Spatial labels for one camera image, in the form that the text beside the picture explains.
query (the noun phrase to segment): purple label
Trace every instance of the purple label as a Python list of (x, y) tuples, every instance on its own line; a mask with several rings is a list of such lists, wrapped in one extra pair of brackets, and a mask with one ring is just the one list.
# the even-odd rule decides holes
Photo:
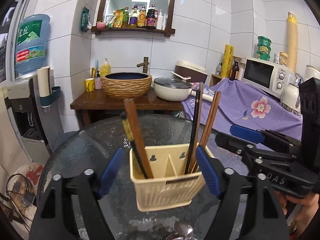
[(129, 25), (137, 25), (138, 17), (130, 17)]
[(156, 19), (154, 18), (147, 18), (147, 25), (146, 26), (156, 26)]

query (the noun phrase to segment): table leg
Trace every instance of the table leg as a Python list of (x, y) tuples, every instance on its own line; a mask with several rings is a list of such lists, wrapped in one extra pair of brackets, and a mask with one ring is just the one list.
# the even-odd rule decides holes
[(84, 126), (90, 125), (91, 119), (90, 119), (88, 110), (82, 110), (82, 116), (83, 116), (83, 120), (84, 120)]

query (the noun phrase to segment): bronze faucet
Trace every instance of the bronze faucet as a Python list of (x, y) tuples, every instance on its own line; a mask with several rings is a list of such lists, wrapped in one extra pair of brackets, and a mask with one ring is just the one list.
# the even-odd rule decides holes
[(148, 65), (150, 64), (149, 62), (149, 57), (143, 57), (143, 63), (137, 64), (137, 67), (142, 67), (143, 66), (143, 73), (148, 74)]

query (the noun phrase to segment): green container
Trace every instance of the green container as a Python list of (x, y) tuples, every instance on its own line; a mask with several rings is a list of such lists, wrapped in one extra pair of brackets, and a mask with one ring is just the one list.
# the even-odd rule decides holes
[(270, 55), (270, 52), (271, 52), (271, 48), (270, 47), (267, 47), (267, 46), (264, 46), (264, 45), (261, 45), (261, 44), (257, 44), (257, 47), (258, 47), (257, 53), (258, 52), (262, 52), (264, 54)]
[(263, 52), (257, 52), (257, 58), (262, 59), (262, 60), (269, 61), (270, 55), (265, 54), (265, 53), (263, 53)]
[(271, 40), (263, 36), (258, 36), (258, 45), (263, 45), (271, 48)]

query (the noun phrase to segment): round glass table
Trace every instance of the round glass table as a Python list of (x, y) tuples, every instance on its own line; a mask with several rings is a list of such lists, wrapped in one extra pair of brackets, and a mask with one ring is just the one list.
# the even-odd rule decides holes
[[(146, 114), (139, 117), (141, 132), (146, 146), (172, 145), (190, 142), (192, 122), (174, 116)], [(204, 126), (200, 126), (198, 140)], [(110, 158), (119, 147), (124, 149), (124, 163), (108, 195), (99, 200), (106, 222), (117, 240), (166, 239), (173, 231), (175, 221), (188, 222), (194, 228), (195, 238), (204, 239), (219, 206), (219, 200), (210, 194), (205, 186), (190, 205), (156, 212), (140, 212), (129, 174), (129, 146), (120, 117), (96, 122), (77, 132), (60, 145), (49, 158), (38, 187), (38, 198), (44, 193), (52, 175), (74, 177), (88, 168), (94, 169), (97, 163)], [(212, 130), (207, 146), (225, 167), (232, 167), (238, 173), (247, 173), (241, 158), (217, 147), (215, 131)], [(73, 196), (73, 209), (82, 239), (88, 239), (83, 219)], [(245, 199), (239, 205), (238, 215), (231, 239), (237, 238), (245, 209)]]

